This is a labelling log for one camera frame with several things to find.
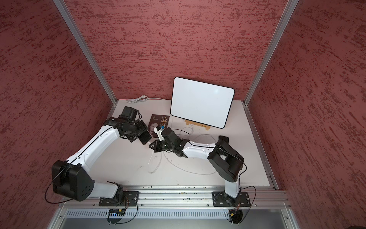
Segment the black smartphone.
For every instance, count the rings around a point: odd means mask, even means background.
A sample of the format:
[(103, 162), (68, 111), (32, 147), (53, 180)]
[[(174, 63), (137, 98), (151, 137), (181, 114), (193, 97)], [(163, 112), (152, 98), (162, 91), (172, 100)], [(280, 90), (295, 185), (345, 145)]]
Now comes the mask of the black smartphone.
[(152, 139), (152, 136), (151, 134), (149, 133), (149, 131), (143, 131), (139, 136), (138, 136), (138, 139), (140, 140), (140, 142), (145, 145), (146, 143), (148, 143), (151, 139)]

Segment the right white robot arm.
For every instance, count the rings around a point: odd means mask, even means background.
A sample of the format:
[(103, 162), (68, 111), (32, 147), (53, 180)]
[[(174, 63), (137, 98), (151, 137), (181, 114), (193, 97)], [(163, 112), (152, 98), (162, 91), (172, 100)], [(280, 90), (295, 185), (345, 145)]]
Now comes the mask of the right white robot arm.
[(234, 201), (238, 198), (240, 176), (246, 164), (243, 156), (228, 144), (226, 137), (220, 137), (216, 143), (203, 144), (180, 138), (169, 127), (156, 127), (154, 132), (159, 139), (153, 141), (149, 148), (155, 153), (169, 152), (178, 157), (209, 161), (216, 172), (225, 180), (224, 197), (227, 201)]

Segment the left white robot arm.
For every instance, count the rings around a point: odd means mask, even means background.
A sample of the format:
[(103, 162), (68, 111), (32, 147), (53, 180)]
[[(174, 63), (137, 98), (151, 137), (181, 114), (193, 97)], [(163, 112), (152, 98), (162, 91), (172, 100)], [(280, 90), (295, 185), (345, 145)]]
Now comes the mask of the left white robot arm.
[(94, 181), (89, 171), (99, 156), (117, 139), (130, 142), (139, 139), (143, 145), (152, 136), (142, 120), (129, 120), (111, 117), (105, 121), (98, 133), (79, 151), (67, 160), (56, 161), (51, 167), (53, 192), (70, 200), (84, 201), (100, 198), (101, 201), (118, 206), (127, 201), (123, 186), (114, 183)]

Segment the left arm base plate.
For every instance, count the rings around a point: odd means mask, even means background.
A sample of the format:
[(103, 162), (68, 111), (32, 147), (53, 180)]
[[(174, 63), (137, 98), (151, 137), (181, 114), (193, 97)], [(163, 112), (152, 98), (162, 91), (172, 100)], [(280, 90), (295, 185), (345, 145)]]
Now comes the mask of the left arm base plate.
[(120, 191), (113, 198), (100, 198), (100, 207), (136, 207), (139, 191)]

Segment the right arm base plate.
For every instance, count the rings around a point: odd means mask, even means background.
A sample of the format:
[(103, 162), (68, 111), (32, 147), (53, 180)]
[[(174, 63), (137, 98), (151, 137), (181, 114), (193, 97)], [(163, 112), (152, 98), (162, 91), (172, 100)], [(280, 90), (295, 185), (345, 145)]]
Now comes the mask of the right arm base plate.
[(236, 198), (226, 194), (224, 191), (212, 192), (214, 207), (250, 207), (251, 200), (247, 192), (239, 192)]

